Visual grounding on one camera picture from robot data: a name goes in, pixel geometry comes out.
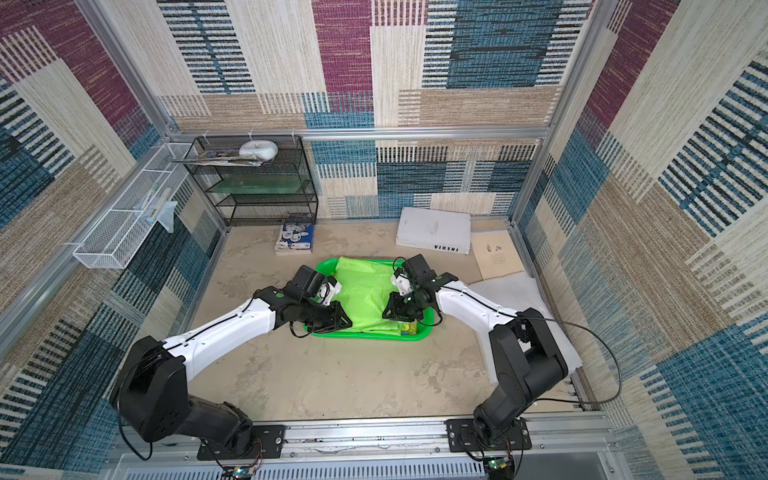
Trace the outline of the white raincoat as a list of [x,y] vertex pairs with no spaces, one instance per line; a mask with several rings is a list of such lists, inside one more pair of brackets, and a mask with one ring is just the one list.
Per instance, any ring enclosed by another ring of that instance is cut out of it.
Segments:
[[[529,277],[525,272],[475,282],[469,285],[469,289],[493,304],[500,304],[519,311],[533,308],[546,318],[554,317],[541,295],[536,280]],[[547,322],[547,325],[564,355],[569,373],[573,374],[583,365],[581,357],[558,323]],[[498,381],[489,336],[487,333],[479,332],[476,333],[476,336],[486,366],[487,377],[492,385],[496,385]]]

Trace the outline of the small yellow raincoat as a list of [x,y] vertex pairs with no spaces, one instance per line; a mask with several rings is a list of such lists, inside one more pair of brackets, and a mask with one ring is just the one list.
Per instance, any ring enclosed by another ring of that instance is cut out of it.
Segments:
[[418,328],[419,328],[418,322],[401,322],[400,334],[402,336],[413,336],[418,333]]

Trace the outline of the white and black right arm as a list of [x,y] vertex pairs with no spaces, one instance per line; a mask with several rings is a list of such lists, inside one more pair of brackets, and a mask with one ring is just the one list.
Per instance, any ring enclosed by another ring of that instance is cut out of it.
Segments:
[[473,413],[478,443],[490,447],[517,426],[522,413],[582,365],[556,321],[534,309],[494,303],[450,273],[437,274],[422,255],[394,268],[382,317],[421,322],[428,309],[454,317],[482,334],[491,349],[496,387]]

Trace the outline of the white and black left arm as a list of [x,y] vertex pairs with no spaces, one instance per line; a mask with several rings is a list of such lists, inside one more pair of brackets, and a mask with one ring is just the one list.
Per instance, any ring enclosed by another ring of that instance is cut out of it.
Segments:
[[188,435],[235,458],[250,456],[257,445],[252,420],[229,402],[190,394],[189,381],[244,343],[284,325],[303,324],[309,333],[351,327],[336,298],[341,290],[336,278],[302,266],[284,287],[257,290],[198,328],[164,340],[145,336],[131,346],[110,404],[149,444]]

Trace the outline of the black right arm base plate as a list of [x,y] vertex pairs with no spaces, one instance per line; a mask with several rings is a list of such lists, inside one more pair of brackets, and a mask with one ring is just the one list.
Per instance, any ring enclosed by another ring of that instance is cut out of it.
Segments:
[[502,452],[507,447],[512,450],[530,450],[532,441],[526,421],[523,418],[513,422],[510,429],[498,439],[484,442],[475,431],[473,420],[469,418],[451,418],[444,421],[449,449],[453,453]]

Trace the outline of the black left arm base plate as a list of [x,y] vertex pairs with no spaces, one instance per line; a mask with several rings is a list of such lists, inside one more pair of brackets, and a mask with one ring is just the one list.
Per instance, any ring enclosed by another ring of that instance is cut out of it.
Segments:
[[227,443],[205,441],[197,453],[199,461],[278,459],[285,444],[286,426],[256,424]]

